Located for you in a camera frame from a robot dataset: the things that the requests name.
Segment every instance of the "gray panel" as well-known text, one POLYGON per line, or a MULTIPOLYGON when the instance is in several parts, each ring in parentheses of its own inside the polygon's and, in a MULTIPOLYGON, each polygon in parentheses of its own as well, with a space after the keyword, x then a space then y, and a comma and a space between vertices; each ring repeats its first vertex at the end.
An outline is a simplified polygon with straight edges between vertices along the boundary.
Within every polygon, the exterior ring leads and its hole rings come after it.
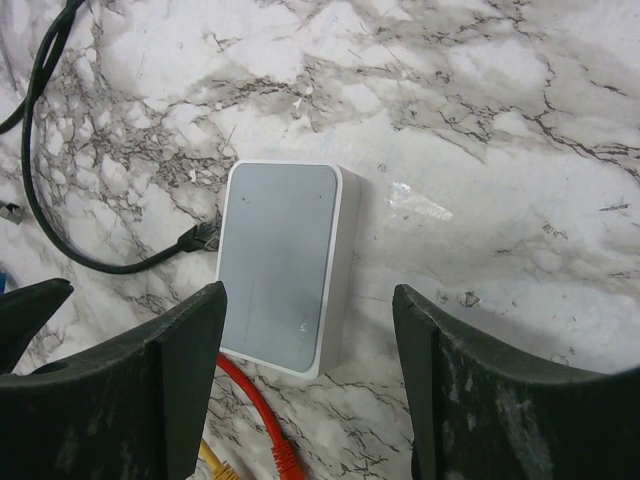
POLYGON ((229 186, 222 346, 296 372, 313 365, 337 192, 320 165, 242 164, 229 186))

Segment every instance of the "red ethernet cable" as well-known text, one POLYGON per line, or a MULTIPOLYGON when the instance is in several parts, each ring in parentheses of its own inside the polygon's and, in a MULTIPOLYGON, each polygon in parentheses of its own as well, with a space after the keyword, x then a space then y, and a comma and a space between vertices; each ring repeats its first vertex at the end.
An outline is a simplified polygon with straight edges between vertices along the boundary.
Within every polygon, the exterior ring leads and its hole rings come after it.
POLYGON ((291 443, 284 437, 280 424, 273 414, 273 410, 264 399, 260 391, 242 370, 225 357, 218 355, 218 366, 238 385, 249 397, 251 403, 258 409, 262 421, 267 427, 267 432, 273 442, 271 453, 280 473, 280 480, 304 480, 304 471, 298 463, 291 443))

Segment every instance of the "router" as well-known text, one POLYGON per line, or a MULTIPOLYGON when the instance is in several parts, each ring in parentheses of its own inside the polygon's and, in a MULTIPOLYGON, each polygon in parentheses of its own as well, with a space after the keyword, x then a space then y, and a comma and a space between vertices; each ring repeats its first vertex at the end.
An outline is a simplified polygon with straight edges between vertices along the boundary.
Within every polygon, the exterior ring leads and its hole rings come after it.
POLYGON ((358 177, 330 163, 240 161, 218 253, 221 350, 313 379, 339 363, 358 177))

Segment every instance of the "white marble countertop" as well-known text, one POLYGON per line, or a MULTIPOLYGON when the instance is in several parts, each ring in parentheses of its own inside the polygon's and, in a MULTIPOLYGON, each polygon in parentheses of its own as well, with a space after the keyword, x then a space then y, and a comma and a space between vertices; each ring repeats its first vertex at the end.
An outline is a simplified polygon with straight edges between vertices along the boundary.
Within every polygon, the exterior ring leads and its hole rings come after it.
MULTIPOLYGON (((18 83, 0 70, 3 116, 62 3, 3 2, 18 83)), ((239 158, 360 175, 342 366, 312 382, 244 368, 311 478, 409 478, 398 283, 536 355, 640 364, 639 24, 633 0, 94 0, 39 104, 39 185, 80 248, 132 262, 214 216, 239 158)), ((0 200, 26 205, 19 133, 0 137, 0 200)), ((20 285, 76 289, 20 373, 215 280, 212 253, 111 277, 31 218, 0 235, 20 285)), ((246 403, 216 374, 207 438, 248 478, 273 478, 246 403)))

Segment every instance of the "black cable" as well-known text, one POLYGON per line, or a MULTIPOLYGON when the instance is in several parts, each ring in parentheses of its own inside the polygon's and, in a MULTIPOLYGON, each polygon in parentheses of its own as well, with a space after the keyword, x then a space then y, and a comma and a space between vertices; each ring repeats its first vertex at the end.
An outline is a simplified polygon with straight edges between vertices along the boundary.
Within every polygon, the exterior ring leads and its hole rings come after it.
MULTIPOLYGON (((38 77, 38 85, 36 86, 37 88, 36 96, 38 98, 40 98, 40 95, 42 95, 42 92, 44 92, 44 88, 49 82, 49 79, 51 78, 51 75, 53 74, 53 71, 55 70, 56 65, 58 64, 58 60, 62 55, 62 50, 64 50, 64 46, 67 43, 67 38, 69 38, 69 33, 71 32, 71 27, 73 26, 74 18, 75 18, 75 12, 71 20, 68 21, 66 24, 64 24, 61 27, 58 34, 56 35, 56 41, 53 44, 53 48, 51 49, 51 52, 47 57, 47 62, 45 63, 44 68, 42 69, 42 76, 38 77)), ((20 123, 20 120, 22 120, 23 118, 24 118, 24 100, 20 102, 20 105, 16 107, 13 113, 9 115, 9 117, 4 122, 0 123, 0 135, 2 135, 3 133, 7 133, 9 130, 15 127, 18 123, 20 123)))
POLYGON ((22 179, 27 201, 40 228, 47 238, 64 255, 79 264, 103 273, 124 275, 137 273, 154 267, 180 252, 193 252, 201 250, 214 239, 216 225, 212 222, 204 222, 196 225, 180 236, 177 243, 160 253, 132 265, 109 265, 93 260, 69 245, 51 226, 42 207, 38 203, 33 176, 31 172, 31 132, 33 123, 33 110, 36 101, 42 95, 47 82, 51 78, 62 51, 66 44, 69 32, 75 20, 76 10, 84 3, 84 0, 68 0, 65 8, 53 21, 38 48, 34 60, 33 70, 29 79, 27 94, 22 103, 0 124, 0 134, 13 128, 22 118, 22 179))

